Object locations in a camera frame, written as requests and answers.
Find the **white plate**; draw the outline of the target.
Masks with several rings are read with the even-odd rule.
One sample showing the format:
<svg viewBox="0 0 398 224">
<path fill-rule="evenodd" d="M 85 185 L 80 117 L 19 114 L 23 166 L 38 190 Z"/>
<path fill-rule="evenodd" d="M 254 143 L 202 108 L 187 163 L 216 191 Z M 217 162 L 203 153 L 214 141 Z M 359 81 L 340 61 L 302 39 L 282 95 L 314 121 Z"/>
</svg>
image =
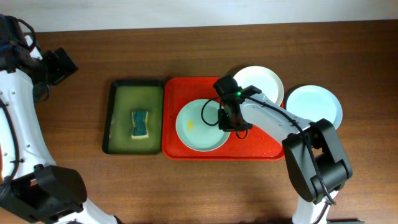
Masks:
<svg viewBox="0 0 398 224">
<path fill-rule="evenodd" d="M 253 85 L 273 103 L 278 106 L 282 104 L 284 86 L 281 79 L 272 70 L 262 66 L 249 66 L 238 71 L 233 78 L 242 88 Z"/>
</svg>

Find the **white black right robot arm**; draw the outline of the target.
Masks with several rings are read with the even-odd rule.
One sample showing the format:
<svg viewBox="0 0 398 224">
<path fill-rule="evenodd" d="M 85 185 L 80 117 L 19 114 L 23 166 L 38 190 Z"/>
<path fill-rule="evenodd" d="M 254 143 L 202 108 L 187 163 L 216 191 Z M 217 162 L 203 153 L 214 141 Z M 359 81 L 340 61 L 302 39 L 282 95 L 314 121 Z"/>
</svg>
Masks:
<svg viewBox="0 0 398 224">
<path fill-rule="evenodd" d="M 292 223 L 327 223 L 334 198 L 353 175 L 335 127 L 296 116 L 254 86 L 241 88 L 227 75 L 213 88 L 220 99 L 217 125 L 224 132 L 260 128 L 283 148 L 289 179 L 298 193 Z"/>
</svg>

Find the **light green plate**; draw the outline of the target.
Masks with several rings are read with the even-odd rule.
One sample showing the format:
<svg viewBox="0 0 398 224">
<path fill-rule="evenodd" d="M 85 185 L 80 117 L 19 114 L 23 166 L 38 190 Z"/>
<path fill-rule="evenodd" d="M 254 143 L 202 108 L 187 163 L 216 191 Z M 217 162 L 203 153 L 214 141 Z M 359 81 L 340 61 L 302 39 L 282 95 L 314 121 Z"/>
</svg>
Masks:
<svg viewBox="0 0 398 224">
<path fill-rule="evenodd" d="M 187 103 L 178 113 L 175 129 L 184 145 L 198 152 L 210 152 L 220 148 L 229 133 L 212 124 L 218 121 L 219 103 L 199 99 Z"/>
</svg>

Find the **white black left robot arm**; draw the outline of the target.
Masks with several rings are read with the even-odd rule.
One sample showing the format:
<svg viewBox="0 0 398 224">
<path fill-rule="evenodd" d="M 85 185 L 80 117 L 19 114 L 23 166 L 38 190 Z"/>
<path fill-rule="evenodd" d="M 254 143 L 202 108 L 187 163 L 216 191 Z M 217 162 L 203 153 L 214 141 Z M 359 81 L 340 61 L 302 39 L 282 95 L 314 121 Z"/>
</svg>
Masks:
<svg viewBox="0 0 398 224">
<path fill-rule="evenodd" d="M 87 196 L 81 175 L 56 165 L 35 104 L 77 71 L 64 49 L 42 53 L 22 19 L 1 16 L 1 207 L 29 223 L 117 223 Z"/>
</svg>

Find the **yellow green scrub sponge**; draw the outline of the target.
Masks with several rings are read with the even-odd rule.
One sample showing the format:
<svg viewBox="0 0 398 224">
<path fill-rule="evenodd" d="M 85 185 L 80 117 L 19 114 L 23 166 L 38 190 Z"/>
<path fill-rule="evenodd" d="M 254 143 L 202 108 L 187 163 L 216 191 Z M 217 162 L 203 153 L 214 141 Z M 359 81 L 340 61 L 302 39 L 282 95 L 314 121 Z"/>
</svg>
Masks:
<svg viewBox="0 0 398 224">
<path fill-rule="evenodd" d="M 132 112 L 132 139 L 145 139 L 149 137 L 148 118 L 149 112 L 145 110 L 135 110 Z"/>
</svg>

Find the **dark object at table edge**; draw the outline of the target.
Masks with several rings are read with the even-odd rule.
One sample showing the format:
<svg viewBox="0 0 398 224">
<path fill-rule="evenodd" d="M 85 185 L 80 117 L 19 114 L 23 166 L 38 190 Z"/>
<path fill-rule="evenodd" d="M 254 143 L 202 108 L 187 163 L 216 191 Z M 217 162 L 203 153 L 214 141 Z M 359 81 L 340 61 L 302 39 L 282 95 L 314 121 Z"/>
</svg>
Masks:
<svg viewBox="0 0 398 224">
<path fill-rule="evenodd" d="M 353 221 L 349 221 L 349 220 L 330 221 L 330 220 L 328 220 L 326 222 L 326 224 L 365 224 L 365 222 L 364 221 L 360 221 L 360 220 L 353 220 Z"/>
</svg>

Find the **light blue plate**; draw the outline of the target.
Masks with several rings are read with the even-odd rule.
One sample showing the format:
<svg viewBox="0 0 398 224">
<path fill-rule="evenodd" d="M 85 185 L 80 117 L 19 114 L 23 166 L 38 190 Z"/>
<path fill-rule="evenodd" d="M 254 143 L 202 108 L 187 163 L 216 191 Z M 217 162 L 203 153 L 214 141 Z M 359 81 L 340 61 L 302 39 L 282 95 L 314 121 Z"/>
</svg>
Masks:
<svg viewBox="0 0 398 224">
<path fill-rule="evenodd" d="M 338 98 L 324 87 L 304 85 L 294 89 L 285 100 L 288 112 L 311 121 L 326 119 L 338 129 L 343 109 Z"/>
</svg>

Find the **red plastic tray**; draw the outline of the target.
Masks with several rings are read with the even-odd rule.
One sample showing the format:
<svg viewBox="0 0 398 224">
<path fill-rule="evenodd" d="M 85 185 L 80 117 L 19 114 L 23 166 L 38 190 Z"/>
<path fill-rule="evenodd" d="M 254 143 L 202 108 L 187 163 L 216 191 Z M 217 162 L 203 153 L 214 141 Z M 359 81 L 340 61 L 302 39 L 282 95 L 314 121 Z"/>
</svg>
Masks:
<svg viewBox="0 0 398 224">
<path fill-rule="evenodd" d="M 210 161 L 277 161 L 284 157 L 282 146 L 258 127 L 248 131 L 244 139 L 229 135 L 228 140 L 210 152 L 190 149 L 177 136 L 175 122 L 179 111 L 187 103 L 216 96 L 213 84 L 216 77 L 177 77 L 165 84 L 162 122 L 162 152 L 175 160 Z"/>
</svg>

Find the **black tray of soapy water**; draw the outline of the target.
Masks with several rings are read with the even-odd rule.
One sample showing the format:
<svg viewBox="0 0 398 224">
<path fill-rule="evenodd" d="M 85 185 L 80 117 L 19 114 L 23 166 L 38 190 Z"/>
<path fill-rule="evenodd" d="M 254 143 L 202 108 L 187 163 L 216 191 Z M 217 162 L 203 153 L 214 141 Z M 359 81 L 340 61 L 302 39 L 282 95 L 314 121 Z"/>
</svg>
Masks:
<svg viewBox="0 0 398 224">
<path fill-rule="evenodd" d="M 134 111 L 147 111 L 147 132 L 133 139 Z M 161 152 L 164 83 L 160 80 L 116 80 L 109 91 L 102 150 L 106 154 L 156 155 Z"/>
</svg>

